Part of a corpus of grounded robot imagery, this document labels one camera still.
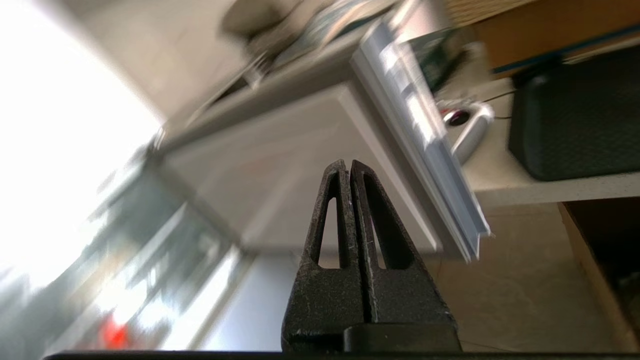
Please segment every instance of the tiled floor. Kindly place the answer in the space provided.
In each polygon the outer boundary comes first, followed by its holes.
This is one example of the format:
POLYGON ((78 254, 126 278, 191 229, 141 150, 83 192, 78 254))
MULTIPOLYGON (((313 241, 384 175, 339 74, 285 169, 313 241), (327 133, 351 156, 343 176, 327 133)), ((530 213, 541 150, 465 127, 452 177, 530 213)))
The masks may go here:
POLYGON ((555 204, 485 211, 481 260, 428 261, 465 351, 615 352, 555 204))

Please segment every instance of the black clamp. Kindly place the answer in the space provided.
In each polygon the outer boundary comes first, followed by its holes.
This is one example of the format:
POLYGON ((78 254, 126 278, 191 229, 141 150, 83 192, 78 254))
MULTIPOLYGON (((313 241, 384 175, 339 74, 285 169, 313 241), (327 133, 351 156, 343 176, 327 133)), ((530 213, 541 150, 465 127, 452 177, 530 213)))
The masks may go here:
POLYGON ((286 352, 459 352, 456 322, 378 176, 354 160, 324 171, 282 324, 286 352), (318 265, 336 198, 339 269, 318 265), (386 264, 378 265, 375 236, 386 264))

